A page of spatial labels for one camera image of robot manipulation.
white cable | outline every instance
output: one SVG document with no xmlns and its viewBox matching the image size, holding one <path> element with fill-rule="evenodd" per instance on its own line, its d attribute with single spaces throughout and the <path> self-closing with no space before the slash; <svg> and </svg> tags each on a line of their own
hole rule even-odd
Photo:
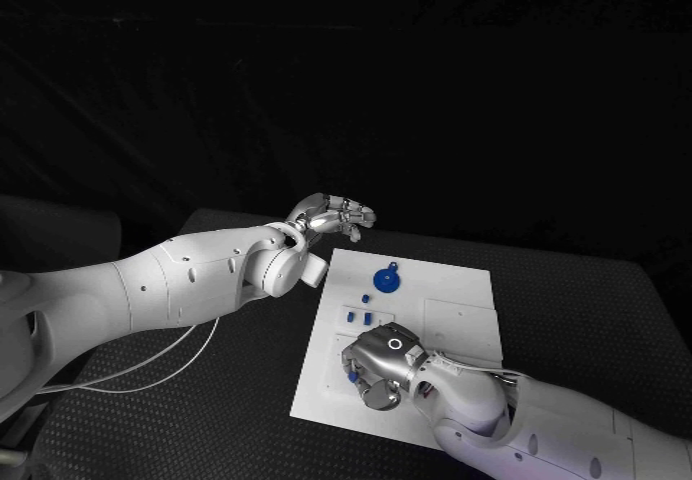
<svg viewBox="0 0 692 480">
<path fill-rule="evenodd" d="M 448 358 L 443 352 L 440 352 L 438 350 L 434 350 L 434 353 L 435 355 L 443 359 L 445 360 L 447 362 L 450 362 L 453 365 L 456 365 L 457 367 L 461 367 L 461 368 L 466 368 L 467 370 L 474 370 L 477 372 L 489 372 L 489 373 L 497 373 L 497 374 L 505 374 L 505 375 L 516 375 L 519 377 L 526 377 L 526 378 L 530 378 L 525 373 L 522 372 L 518 372 L 516 370 L 507 370 L 506 368 L 484 368 L 484 367 L 474 367 L 473 365 L 467 365 L 466 363 L 461 363 L 461 362 L 457 362 L 456 360 L 453 360 L 451 358 Z"/>
<path fill-rule="evenodd" d="M 189 362 L 163 380 L 159 380 L 156 383 L 151 383 L 150 385 L 147 385 L 144 387 L 140 387 L 140 388 L 134 388 L 131 390 L 104 390 L 104 389 L 92 388 L 92 387 L 88 386 L 88 385 L 92 385 L 94 383 L 101 383 L 105 380 L 111 380 L 112 378 L 120 377 L 120 375 L 124 375 L 125 373 L 130 373 L 133 370 L 137 370 L 140 367 L 143 367 L 150 362 L 153 362 L 183 341 L 183 339 L 187 337 L 187 335 L 195 330 L 196 325 L 184 332 L 183 336 L 151 358 L 144 360 L 144 362 L 138 363 L 137 365 L 134 365 L 128 369 L 123 370 L 118 373 L 114 373 L 112 375 L 108 375 L 107 377 L 102 377 L 97 380 L 89 380 L 88 382 L 84 382 L 84 383 L 76 383 L 73 385 L 55 385 L 55 386 L 46 387 L 46 388 L 40 389 L 37 393 L 55 393 L 55 392 L 63 392 L 66 390 L 73 390 L 73 389 L 91 390 L 94 392 L 102 392 L 102 393 L 133 393 L 133 392 L 138 392 L 140 390 L 146 390 L 147 388 L 154 387 L 156 385 L 159 385 L 163 382 L 166 382 L 167 380 L 170 380 L 189 367 L 189 365 L 192 364 L 195 359 L 202 354 L 202 351 L 205 350 L 206 344 L 209 343 L 209 340 L 212 339 L 213 332 L 216 330 L 216 325 L 219 324 L 219 318 L 221 317 L 218 317 L 215 322 L 213 322 L 213 328 L 212 328 L 212 331 L 209 332 L 209 336 L 206 337 L 205 344 L 199 348 L 197 353 L 195 354 L 195 356 L 192 357 Z"/>
</svg>

gray textured surface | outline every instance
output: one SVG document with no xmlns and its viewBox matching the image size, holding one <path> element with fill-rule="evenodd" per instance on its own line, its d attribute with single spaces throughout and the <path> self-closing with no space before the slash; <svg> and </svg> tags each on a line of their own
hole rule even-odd
<svg viewBox="0 0 692 480">
<path fill-rule="evenodd" d="M 182 233 L 274 220 L 200 210 Z M 692 357 L 634 264 L 376 229 L 357 244 L 327 235 L 313 251 L 329 261 L 334 247 L 490 270 L 507 368 L 692 437 Z M 196 363 L 159 387 L 66 394 L 36 445 L 35 478 L 487 478 L 441 452 L 288 416 L 320 294 L 300 284 L 223 317 Z M 161 378 L 209 329 L 104 385 Z M 81 380 L 144 360 L 179 335 L 146 332 L 104 345 Z"/>
</svg>

small blue part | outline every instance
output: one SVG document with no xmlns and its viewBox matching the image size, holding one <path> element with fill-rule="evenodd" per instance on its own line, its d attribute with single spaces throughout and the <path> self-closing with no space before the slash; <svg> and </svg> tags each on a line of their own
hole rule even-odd
<svg viewBox="0 0 692 480">
<path fill-rule="evenodd" d="M 396 270 L 396 262 L 392 262 L 388 268 L 378 271 L 372 279 L 375 288 L 383 293 L 392 293 L 399 288 L 401 279 Z"/>
</svg>

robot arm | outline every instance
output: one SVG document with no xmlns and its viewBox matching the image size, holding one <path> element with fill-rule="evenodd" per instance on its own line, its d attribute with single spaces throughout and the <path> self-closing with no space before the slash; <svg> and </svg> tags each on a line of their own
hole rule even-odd
<svg viewBox="0 0 692 480">
<path fill-rule="evenodd" d="M 298 280 L 317 287 L 327 263 L 308 247 L 321 233 L 357 241 L 368 207 L 316 194 L 285 222 L 182 235 L 117 262 L 49 273 L 0 272 L 0 422 L 91 348 L 177 328 L 280 297 Z M 30 334 L 26 316 L 35 316 Z"/>
<path fill-rule="evenodd" d="M 692 479 L 691 442 L 565 388 L 428 355 L 395 323 L 360 334 L 342 366 L 370 408 L 408 392 L 444 451 L 497 480 Z"/>
</svg>

black curtain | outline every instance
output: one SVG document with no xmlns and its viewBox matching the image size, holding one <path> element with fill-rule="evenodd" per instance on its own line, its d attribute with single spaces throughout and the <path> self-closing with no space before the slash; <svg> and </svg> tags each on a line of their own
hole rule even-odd
<svg viewBox="0 0 692 480">
<path fill-rule="evenodd" d="M 691 41 L 647 34 L 685 5 L 63 3 L 0 15 L 0 193 L 112 210 L 124 255 L 199 207 L 345 195 L 382 229 L 637 262 L 685 329 Z"/>
</svg>

